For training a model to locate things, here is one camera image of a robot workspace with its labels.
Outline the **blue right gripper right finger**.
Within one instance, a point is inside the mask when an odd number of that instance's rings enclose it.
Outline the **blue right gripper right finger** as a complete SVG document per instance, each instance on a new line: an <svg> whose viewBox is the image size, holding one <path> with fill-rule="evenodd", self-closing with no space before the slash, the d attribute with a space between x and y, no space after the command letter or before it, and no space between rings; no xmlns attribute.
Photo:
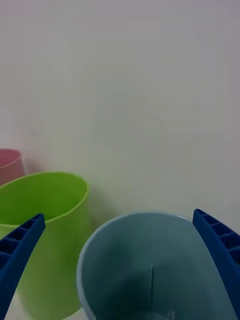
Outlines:
<svg viewBox="0 0 240 320"><path fill-rule="evenodd" d="M240 235L198 208L193 212L192 224L204 241L239 318Z"/></svg>

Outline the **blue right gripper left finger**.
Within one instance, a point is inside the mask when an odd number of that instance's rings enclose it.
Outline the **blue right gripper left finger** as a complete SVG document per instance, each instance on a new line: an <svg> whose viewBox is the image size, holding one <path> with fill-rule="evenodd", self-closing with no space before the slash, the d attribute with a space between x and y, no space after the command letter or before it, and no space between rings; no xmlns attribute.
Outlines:
<svg viewBox="0 0 240 320"><path fill-rule="evenodd" d="M23 271L45 227L44 215L39 213L0 240L1 320L8 312Z"/></svg>

